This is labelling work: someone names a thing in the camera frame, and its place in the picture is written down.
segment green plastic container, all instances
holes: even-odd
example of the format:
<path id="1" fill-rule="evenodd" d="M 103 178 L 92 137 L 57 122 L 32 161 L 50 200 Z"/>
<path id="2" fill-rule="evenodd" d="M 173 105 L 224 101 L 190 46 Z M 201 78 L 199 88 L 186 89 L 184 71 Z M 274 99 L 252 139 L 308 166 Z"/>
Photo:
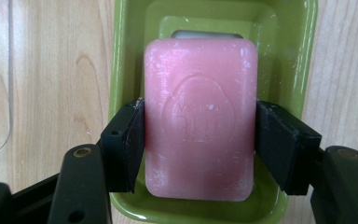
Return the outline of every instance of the green plastic container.
<path id="1" fill-rule="evenodd" d="M 117 0 L 110 117 L 144 94 L 145 47 L 176 31 L 240 35 L 258 49 L 257 97 L 301 117 L 316 22 L 316 0 Z M 163 199 L 145 187 L 141 165 L 135 194 L 111 194 L 124 215 L 158 223 L 277 223 L 287 206 L 255 157 L 251 196 L 240 203 Z"/>

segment embossed logo on soap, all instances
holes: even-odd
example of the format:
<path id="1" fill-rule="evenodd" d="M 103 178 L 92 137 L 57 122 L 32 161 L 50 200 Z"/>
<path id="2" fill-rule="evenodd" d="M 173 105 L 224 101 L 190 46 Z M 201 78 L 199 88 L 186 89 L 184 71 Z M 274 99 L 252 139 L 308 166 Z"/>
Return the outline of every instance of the embossed logo on soap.
<path id="1" fill-rule="evenodd" d="M 163 117 L 171 145 L 175 150 L 181 146 L 176 156 L 198 169 L 216 163 L 207 158 L 224 155 L 235 127 L 231 102 L 217 81 L 204 76 L 182 81 L 167 100 Z"/>

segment wooden table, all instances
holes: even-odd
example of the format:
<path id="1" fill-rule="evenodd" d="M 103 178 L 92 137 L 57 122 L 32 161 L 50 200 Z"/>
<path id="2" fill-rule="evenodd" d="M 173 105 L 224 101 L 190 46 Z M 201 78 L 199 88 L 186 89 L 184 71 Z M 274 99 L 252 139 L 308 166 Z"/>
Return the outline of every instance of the wooden table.
<path id="1" fill-rule="evenodd" d="M 9 123 L 10 93 L 13 102 L 0 181 L 13 192 L 56 174 L 68 149 L 99 138 L 113 8 L 114 0 L 0 1 L 0 122 Z M 320 0 L 316 27 L 303 120 L 323 135 L 322 147 L 358 149 L 358 0 Z M 282 223 L 313 222 L 309 197 L 292 198 Z"/>

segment soap bar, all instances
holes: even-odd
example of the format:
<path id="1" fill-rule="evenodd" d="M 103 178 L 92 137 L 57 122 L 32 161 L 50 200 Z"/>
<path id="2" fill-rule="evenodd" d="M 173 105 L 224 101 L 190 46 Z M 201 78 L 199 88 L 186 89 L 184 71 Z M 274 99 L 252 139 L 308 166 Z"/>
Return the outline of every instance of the soap bar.
<path id="1" fill-rule="evenodd" d="M 145 51 L 145 183 L 155 196 L 252 191 L 257 51 L 245 39 L 159 39 Z"/>

